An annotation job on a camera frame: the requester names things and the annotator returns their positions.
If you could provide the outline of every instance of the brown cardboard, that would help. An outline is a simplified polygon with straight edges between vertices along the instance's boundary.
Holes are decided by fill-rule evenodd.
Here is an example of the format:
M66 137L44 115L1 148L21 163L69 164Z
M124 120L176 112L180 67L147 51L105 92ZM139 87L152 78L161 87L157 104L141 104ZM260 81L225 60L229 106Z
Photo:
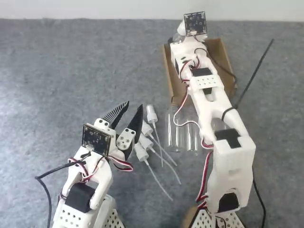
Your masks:
M224 67L229 72L232 72L232 68L228 59L228 55L224 46L224 43L220 38L217 39L207 39L206 44L208 46L208 51L210 55L218 62L222 67ZM168 45L163 46L163 56L164 56L164 65L167 72L167 80L169 86L169 93L171 96L171 103L180 105L185 92L186 92L186 85L181 82L178 78L176 70L171 62L171 53L170 48ZM218 75L220 76L224 86L226 94L232 90L231 95L233 96L236 90L233 88L234 86L234 78L223 71L217 64L213 62L213 65L218 71Z

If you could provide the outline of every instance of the white robotic arm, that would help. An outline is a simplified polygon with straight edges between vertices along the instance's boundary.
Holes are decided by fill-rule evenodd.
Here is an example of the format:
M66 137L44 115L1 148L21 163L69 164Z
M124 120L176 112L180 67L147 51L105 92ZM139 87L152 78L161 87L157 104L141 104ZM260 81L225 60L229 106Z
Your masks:
M191 17L185 17L179 32L183 24L189 26L204 20L200 13L192 14ZM201 205L209 214L210 224L216 227L216 216L234 216L236 210L248 203L256 146L235 109L227 112L223 120L229 129L212 129L212 119L222 118L225 110L232 106L217 70L207 56L207 47L198 40L206 37L206 33L196 35L187 36L183 42L170 44L171 61L179 78L187 84L185 99L188 94L192 98L199 118L202 142L214 149L207 193L200 199L205 201Z
M113 182L110 160L120 170L133 170L125 160L139 140L143 106L138 108L128 127L119 136L114 130L128 104L119 105L104 118L97 119L94 125L84 125L82 145L69 159L70 162L82 162L69 167L53 228L100 228L107 224L124 227L118 218L115 200L107 192ZM90 181L98 184L96 189L87 185Z

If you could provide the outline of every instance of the wire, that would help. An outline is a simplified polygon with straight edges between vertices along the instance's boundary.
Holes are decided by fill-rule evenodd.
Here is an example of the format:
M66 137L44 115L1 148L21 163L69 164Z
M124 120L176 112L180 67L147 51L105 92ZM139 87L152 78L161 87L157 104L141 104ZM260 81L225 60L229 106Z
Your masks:
M44 188L44 191L47 194L47 200L48 200L47 228L49 228L51 226L51 217L52 217L52 199L51 199L51 196L49 194L48 188L45 185L45 183L38 177L35 177L35 179L38 180L38 182L42 185L42 187Z
M216 216L216 218L218 218L218 219L220 219L221 220L221 222L223 222L224 223L224 227L223 228L226 228L227 227L227 223L226 223L226 221L222 218L222 217L220 217L220 216Z
M113 165L118 168L119 170L121 171L124 171L124 172L132 172L133 171L133 166L131 163L128 163L126 161L122 161L116 157L113 157L111 155L108 156L109 159L113 160L114 162L120 164L120 165L123 165L123 166L126 166L127 168L120 168L119 166L117 166L116 164L113 163Z
M253 173L253 186L254 186L255 191L257 193L256 195L258 197L258 200L260 201L260 204L261 204L261 206L263 208L263 220L262 220L261 228L264 228L264 226L265 226L265 220L266 220L266 207L265 207L264 202L263 202L263 200L261 198L261 195L260 195L260 193L259 193L259 191L257 189L257 183L256 183L256 180L255 180L255 175L254 175L253 169L252 169L252 173Z
M253 72L253 74L252 74L252 76L251 76L249 82L247 83L245 89L243 90L243 92L242 92L241 96L239 97L238 101L236 102L236 104L233 105L232 107L228 108L227 110L225 110L225 111L223 112L222 121L224 121L225 115L226 115L226 113L227 113L228 111L230 111L230 110L232 110L232 109L238 109L239 104L241 103L241 101L242 101L242 99L243 99L245 93L246 93L247 90L249 89L249 87L250 87L250 85L251 85L253 79L254 79L255 76L257 75L257 71L258 71L259 68L261 67L262 62L263 62L263 60L264 60L264 58L265 58L267 52L269 51L271 45L273 44L274 40L275 40L275 39L272 39L272 40L270 41L270 43L268 44L266 50L264 51L262 57L260 58L260 60L259 60L259 62L258 62L258 64L257 64L257 66L256 66L256 68L255 68L255 70L254 70L254 72Z
M180 107L178 108L178 110L175 112L175 114L174 114L174 116L173 116L173 122L174 122L174 124L175 124L176 126L178 126L178 127L182 127L182 126L185 126L185 125L187 125L187 124L195 124L195 125L198 126L199 131L201 131L200 125L199 125L197 122L193 121L193 120L186 121L186 122L184 122L184 123L182 123L182 124L178 124L178 123L176 123L176 121L175 121L176 115L179 113L179 111L180 111L180 110L182 109L182 107L185 105L185 102L186 102L186 100L187 100L187 98L188 98L188 94L189 94L189 92L188 92L188 87L189 87L189 85L186 86L186 94L185 94L185 96L184 96L184 98L183 98L183 100L182 100L182 102L181 102ZM209 150L209 149L212 149L212 148L213 148L213 145L207 145L207 144L204 143L204 138L201 139L201 143L200 143L200 144L201 144L201 146L202 146L204 149L206 149L206 150Z
M210 151L205 159L205 164L204 164L204 169L203 169L203 175L202 175L202 180L201 180L201 185L200 185L200 190L198 193L198 196L196 197L195 201L199 202L201 200L204 200L205 198L207 198L207 195L203 195L203 191L205 189L205 184L206 184L206 178L207 178L207 170L208 170L208 165L209 165L209 159L211 154L213 153L213 151Z
M160 159L162 159L161 156L160 156L152 147L149 147L149 149L150 149L153 153L155 153L155 155L156 155L157 157L159 157ZM181 180L180 180L178 174L176 173L176 171L174 170L174 168L170 165L169 162L167 162L166 159L163 159L163 161L165 162L165 164L167 164L167 165L170 167L170 169L171 169L172 172L174 173L174 175L175 175L177 181L179 182L179 184L181 184Z
M40 176L36 176L35 179L41 184L41 186L43 187L44 191L46 192L47 194L47 200L48 200L48 216L47 216L47 228L50 227L51 225L51 217L52 217L52 199L51 199L51 196L49 194L49 191L48 191L48 188L47 186L45 185L45 183L41 180L42 178L56 172L56 171L59 171L61 169L64 169L64 168L67 168L67 167L71 167L73 165L76 165L76 164L79 164L81 163L85 158L87 158L88 156L91 156L91 153L89 152L88 154L86 154L81 160L78 160L78 161L74 161L74 162L69 162L69 163L66 163L64 165L61 165L57 168L54 168L50 171L47 171L43 174L41 174Z
M199 43L202 43L203 45L205 45L206 46L206 48L207 48L207 50L205 50L205 49L203 49L203 48L197 48L197 49L195 49L194 50L194 53L196 54L196 50L198 50L198 49L202 49L202 50L204 50L207 54L208 54L208 56L210 57L210 59L216 64L216 65L218 65L218 67L219 68L221 68L223 71L225 71L227 74L229 74L230 76L232 76L233 78L234 78L234 82L233 82L233 85L232 85L232 88L231 88L231 90L230 90L230 92L229 92L229 98L231 99L232 97L231 97L231 94L232 94L232 91L235 89L235 87L236 87L236 84L237 84L237 82L238 82L238 78L235 76L235 74L233 74L233 73L231 73L229 70L227 70L225 67L223 67L220 63L218 63L218 61L210 54L210 52L208 51L208 46L207 46L207 44L205 43L205 42L203 42L203 41L199 41L197 38L196 38L196 36L194 36L194 38L196 39L196 41L197 42L199 42Z

